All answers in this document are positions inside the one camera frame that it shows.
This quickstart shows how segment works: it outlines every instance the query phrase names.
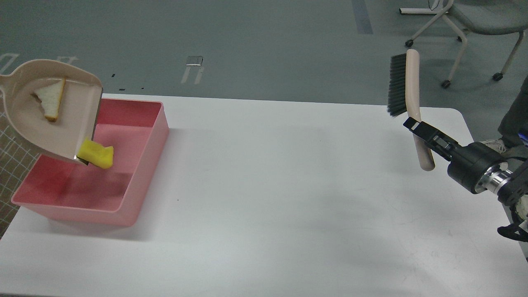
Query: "yellow sponge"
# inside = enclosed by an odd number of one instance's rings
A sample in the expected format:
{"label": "yellow sponge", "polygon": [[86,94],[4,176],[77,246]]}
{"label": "yellow sponge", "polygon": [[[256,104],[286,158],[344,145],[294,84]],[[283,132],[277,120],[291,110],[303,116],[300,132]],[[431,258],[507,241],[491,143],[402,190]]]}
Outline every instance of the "yellow sponge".
{"label": "yellow sponge", "polygon": [[99,143],[86,138],[81,144],[77,157],[97,167],[108,169],[114,163],[114,147],[103,147]]}

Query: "gray chair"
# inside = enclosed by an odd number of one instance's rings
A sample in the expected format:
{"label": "gray chair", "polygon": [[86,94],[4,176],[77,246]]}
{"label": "gray chair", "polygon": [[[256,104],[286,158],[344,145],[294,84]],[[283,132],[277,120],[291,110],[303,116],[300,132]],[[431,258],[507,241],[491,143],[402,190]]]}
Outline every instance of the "gray chair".
{"label": "gray chair", "polygon": [[[447,15],[454,17],[466,28],[461,30]],[[519,34],[517,43],[513,47],[504,67],[500,72],[493,75],[493,79],[499,81],[506,74],[508,67],[512,63],[513,56],[523,40],[524,30],[528,28],[528,0],[457,0],[456,4],[454,0],[449,0],[444,8],[418,30],[405,45],[410,48],[414,40],[439,18],[442,18],[458,34],[458,40],[462,41],[462,47],[458,52],[455,64],[451,68],[449,77],[442,83],[443,88],[448,88],[451,85],[453,75],[466,50],[467,38],[464,31],[482,35]]]}

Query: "hand brush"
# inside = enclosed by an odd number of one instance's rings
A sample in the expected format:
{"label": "hand brush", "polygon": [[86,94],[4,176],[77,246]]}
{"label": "hand brush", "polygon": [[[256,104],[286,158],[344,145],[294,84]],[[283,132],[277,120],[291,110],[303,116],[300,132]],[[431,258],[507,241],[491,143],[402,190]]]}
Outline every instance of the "hand brush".
{"label": "hand brush", "polygon": [[[391,58],[389,102],[387,111],[393,117],[407,112],[409,117],[421,122],[420,117],[420,54],[413,49]],[[431,150],[423,140],[414,136],[420,167],[425,171],[435,168]]]}

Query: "brush bristles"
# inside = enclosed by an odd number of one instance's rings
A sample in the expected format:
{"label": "brush bristles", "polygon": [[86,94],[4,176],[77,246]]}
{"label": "brush bristles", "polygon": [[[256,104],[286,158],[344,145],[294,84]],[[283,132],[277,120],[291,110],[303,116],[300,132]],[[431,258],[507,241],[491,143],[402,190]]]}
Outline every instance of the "brush bristles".
{"label": "brush bristles", "polygon": [[407,111],[405,105],[405,67],[407,54],[391,57],[391,70],[389,82],[389,102],[387,112],[396,117]]}

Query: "pink plastic bin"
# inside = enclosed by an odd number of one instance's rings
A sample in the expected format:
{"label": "pink plastic bin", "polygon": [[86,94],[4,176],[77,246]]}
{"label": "pink plastic bin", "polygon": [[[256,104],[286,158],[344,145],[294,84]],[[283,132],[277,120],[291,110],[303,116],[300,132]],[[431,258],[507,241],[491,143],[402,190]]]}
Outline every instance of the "pink plastic bin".
{"label": "pink plastic bin", "polygon": [[56,220],[131,226],[168,136],[160,102],[102,99],[94,141],[114,147],[101,169],[40,156],[11,202]]}

